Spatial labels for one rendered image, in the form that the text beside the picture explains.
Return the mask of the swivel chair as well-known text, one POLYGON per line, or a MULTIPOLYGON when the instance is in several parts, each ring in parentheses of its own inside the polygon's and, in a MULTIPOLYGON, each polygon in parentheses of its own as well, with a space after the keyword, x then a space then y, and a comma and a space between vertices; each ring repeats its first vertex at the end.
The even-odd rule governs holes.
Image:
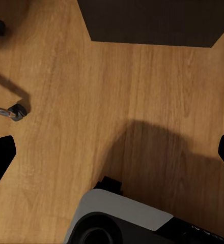
MULTIPOLYGON (((5 23, 0 20, 0 36, 4 34, 3 29, 5 27, 5 23)), ((0 115, 7 116, 11 118, 13 121, 20 121, 23 117, 26 116, 26 111, 21 104, 16 104, 9 109, 0 108, 0 115)))

